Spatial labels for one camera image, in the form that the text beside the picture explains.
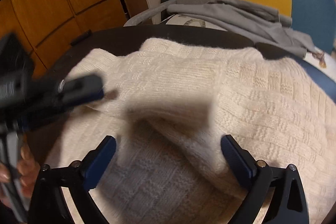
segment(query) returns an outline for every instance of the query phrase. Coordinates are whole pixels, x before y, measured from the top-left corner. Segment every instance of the gray handle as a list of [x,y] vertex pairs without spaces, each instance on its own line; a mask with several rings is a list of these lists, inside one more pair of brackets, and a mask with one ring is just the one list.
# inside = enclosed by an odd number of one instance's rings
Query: gray handle
[[20,174],[16,169],[21,159],[22,135],[10,132],[0,141],[0,160],[10,171],[11,181],[1,183],[5,195],[8,197],[11,209],[19,222],[27,223],[27,211],[30,200],[23,197],[21,191]]

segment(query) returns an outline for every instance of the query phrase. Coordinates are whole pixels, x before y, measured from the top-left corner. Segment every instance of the cream knit sweater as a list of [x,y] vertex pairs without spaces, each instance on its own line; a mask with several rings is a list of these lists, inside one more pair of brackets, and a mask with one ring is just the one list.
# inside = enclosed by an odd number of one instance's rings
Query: cream knit sweater
[[227,223],[246,193],[221,153],[224,134],[256,160],[298,167],[310,223],[335,202],[336,106],[295,61],[151,38],[125,57],[95,49],[69,77],[94,71],[106,97],[75,109],[47,163],[69,165],[114,136],[90,191],[110,223]]

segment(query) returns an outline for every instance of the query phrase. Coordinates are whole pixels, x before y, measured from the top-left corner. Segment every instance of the gray armrest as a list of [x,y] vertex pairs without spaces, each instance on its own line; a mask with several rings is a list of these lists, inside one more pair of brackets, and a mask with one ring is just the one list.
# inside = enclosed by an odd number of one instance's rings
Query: gray armrest
[[140,14],[137,14],[136,16],[129,19],[125,23],[124,27],[138,25],[141,22],[143,22],[143,21],[145,21],[149,18],[152,18],[153,16],[157,15],[158,13],[161,13],[162,11],[166,10],[168,8],[168,6],[171,5],[171,4],[176,4],[176,0],[168,0],[164,3],[161,3],[156,8],[151,8],[151,9],[148,9],[146,11],[141,12]]

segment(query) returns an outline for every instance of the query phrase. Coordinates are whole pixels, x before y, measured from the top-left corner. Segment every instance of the sweater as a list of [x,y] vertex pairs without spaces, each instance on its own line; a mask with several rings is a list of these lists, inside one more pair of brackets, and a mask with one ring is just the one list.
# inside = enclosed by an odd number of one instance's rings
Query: sweater
[[151,38],[124,57],[94,49],[68,78],[89,72],[103,77],[105,97],[71,113],[47,163],[67,166],[115,137],[90,191],[109,223],[227,223],[246,191],[222,155],[225,134],[256,160],[297,166],[310,223],[335,203],[336,107],[294,60]]

